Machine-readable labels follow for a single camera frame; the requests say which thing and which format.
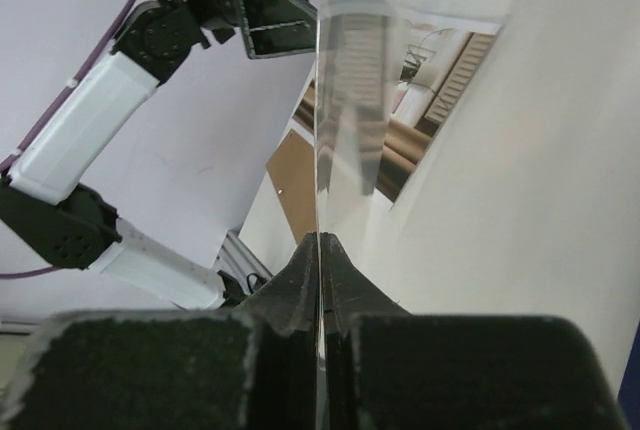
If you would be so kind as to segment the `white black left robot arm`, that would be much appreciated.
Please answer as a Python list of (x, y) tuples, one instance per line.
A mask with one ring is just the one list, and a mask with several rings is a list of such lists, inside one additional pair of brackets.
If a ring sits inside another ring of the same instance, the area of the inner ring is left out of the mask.
[(309, 0), (127, 0), (80, 69), (1, 164), (2, 222), (47, 272), (120, 277), (183, 309), (233, 307), (241, 284), (123, 219), (81, 179), (195, 46), (240, 35), (253, 60), (313, 51)]

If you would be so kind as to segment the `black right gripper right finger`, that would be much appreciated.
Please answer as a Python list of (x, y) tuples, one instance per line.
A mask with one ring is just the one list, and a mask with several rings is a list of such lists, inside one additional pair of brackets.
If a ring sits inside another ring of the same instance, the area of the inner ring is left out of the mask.
[(546, 315), (414, 315), (320, 243), (332, 429), (624, 429), (586, 336)]

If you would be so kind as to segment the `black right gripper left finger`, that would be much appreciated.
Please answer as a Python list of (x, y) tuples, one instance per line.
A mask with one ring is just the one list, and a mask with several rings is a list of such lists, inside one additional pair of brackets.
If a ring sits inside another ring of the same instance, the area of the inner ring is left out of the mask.
[(73, 312), (30, 337), (5, 429), (311, 429), (318, 260), (306, 236), (236, 307)]

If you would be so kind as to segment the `printed photo paper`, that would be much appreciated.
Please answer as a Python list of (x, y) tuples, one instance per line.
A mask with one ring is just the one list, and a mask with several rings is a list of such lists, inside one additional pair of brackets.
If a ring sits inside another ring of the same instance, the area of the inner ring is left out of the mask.
[[(378, 168), (375, 208), (388, 210), (398, 198), (496, 33), (496, 28), (480, 24), (470, 28), (412, 24)], [(294, 130), (313, 146), (314, 110), (315, 86), (309, 84), (285, 135)], [(239, 237), (272, 272), (283, 266), (298, 245), (267, 169)]]

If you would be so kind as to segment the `clear acrylic glass sheet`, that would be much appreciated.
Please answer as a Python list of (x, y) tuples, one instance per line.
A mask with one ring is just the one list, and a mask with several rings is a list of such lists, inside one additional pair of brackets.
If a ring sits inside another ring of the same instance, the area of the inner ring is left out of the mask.
[[(323, 0), (316, 71), (316, 215), (323, 288), (341, 260), (418, 314), (509, 312), (505, 268), (513, 164), (499, 148), (500, 73), (514, 0)], [(488, 48), (390, 208), (375, 192), (415, 28), (484, 33)]]

